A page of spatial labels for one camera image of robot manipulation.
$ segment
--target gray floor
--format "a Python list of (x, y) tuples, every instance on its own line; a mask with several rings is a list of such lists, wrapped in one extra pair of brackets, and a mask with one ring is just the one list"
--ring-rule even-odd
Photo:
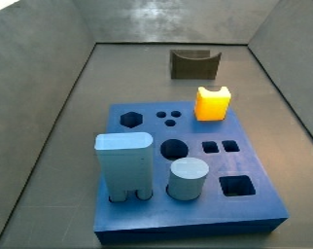
[[(169, 50), (223, 53), (215, 81), (169, 79)], [(232, 108), (290, 219), (271, 234), (140, 244), (155, 247), (313, 247), (313, 142), (247, 47), (100, 45), (36, 165), (0, 248), (98, 248), (92, 232), (97, 181), (93, 144), (112, 103), (193, 100), (197, 86), (227, 86)]]
[(98, 43), (247, 44), (279, 0), (73, 0)]

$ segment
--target foam block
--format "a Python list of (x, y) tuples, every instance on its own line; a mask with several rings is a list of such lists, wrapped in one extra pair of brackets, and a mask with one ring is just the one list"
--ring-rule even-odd
[[(128, 193), (126, 201), (110, 203), (101, 176), (94, 233), (102, 244), (270, 232), (288, 217), (233, 111), (221, 122), (199, 122), (193, 108), (193, 101), (112, 105), (108, 132), (153, 137), (153, 196), (141, 201)], [(130, 112), (143, 117), (132, 128), (120, 124)], [(203, 160), (208, 174), (199, 198), (181, 201), (165, 187), (169, 166), (184, 157)]]
[(195, 114), (199, 121), (221, 121), (225, 117), (231, 93), (225, 87), (211, 91), (200, 87), (196, 96)]

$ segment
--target small square hole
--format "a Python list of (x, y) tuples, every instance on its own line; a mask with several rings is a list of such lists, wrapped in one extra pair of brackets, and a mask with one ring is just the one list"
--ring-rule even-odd
[(201, 142), (201, 148), (205, 153), (217, 153), (219, 149), (216, 143), (212, 141)]
[(239, 152), (240, 151), (237, 143), (233, 140), (227, 140), (227, 141), (223, 141), (221, 143), (223, 143), (223, 149), (225, 152)]
[(224, 196), (251, 196), (255, 189), (246, 175), (223, 176), (219, 178)]

